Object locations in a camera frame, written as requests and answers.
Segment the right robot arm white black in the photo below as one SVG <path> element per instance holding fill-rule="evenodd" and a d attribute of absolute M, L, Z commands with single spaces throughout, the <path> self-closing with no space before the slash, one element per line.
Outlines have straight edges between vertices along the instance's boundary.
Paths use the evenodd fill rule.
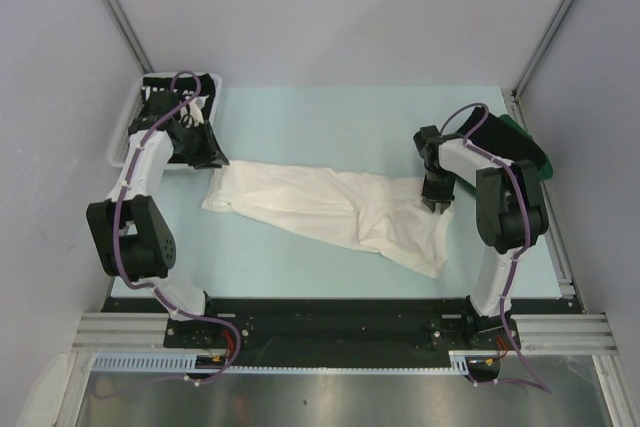
<path fill-rule="evenodd" d="M 530 160 L 513 161 L 460 135 L 426 126 L 413 137 L 423 160 L 422 202 L 443 214 L 463 180 L 475 189 L 477 232 L 485 244 L 478 279 L 461 313 L 429 321 L 435 350 L 493 350 L 517 341 L 510 319 L 512 287 L 525 252 L 548 229 L 541 182 Z"/>

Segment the white floral print t-shirt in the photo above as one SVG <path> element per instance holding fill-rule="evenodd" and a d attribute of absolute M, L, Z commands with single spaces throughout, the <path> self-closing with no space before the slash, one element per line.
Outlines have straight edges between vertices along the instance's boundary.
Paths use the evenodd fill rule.
<path fill-rule="evenodd" d="M 448 259 L 453 214 L 431 211 L 422 201 L 422 185 L 417 177 L 236 160 L 212 177 L 201 207 L 379 254 L 437 279 Z"/>

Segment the white plastic laundry basket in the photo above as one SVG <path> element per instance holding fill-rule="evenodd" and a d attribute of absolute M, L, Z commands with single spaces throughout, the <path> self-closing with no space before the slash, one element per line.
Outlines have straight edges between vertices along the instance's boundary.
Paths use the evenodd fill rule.
<path fill-rule="evenodd" d="M 128 128 L 130 124 L 141 112 L 143 103 L 148 96 L 152 92 L 168 88 L 174 75 L 175 72 L 155 72 L 145 74 L 134 82 L 107 149 L 107 160 L 111 166 L 119 169 L 123 167 L 129 150 Z M 223 81 L 219 75 L 211 72 L 198 72 L 198 76 L 203 80 L 203 92 L 199 96 L 204 103 L 201 112 L 208 123 L 214 126 Z"/>

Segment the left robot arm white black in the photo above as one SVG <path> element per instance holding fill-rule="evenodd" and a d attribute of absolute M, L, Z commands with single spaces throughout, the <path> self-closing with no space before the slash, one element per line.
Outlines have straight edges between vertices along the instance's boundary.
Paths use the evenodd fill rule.
<path fill-rule="evenodd" d="M 176 241 L 154 196 L 174 156 L 193 169 L 229 164 L 203 112 L 208 100 L 195 93 L 184 98 L 175 90 L 150 93 L 129 126 L 118 182 L 105 200 L 86 210 L 105 273 L 132 290 L 151 293 L 172 319 L 188 320 L 187 336 L 202 347 L 219 339 L 221 323 L 205 312 L 204 290 L 171 276 Z"/>

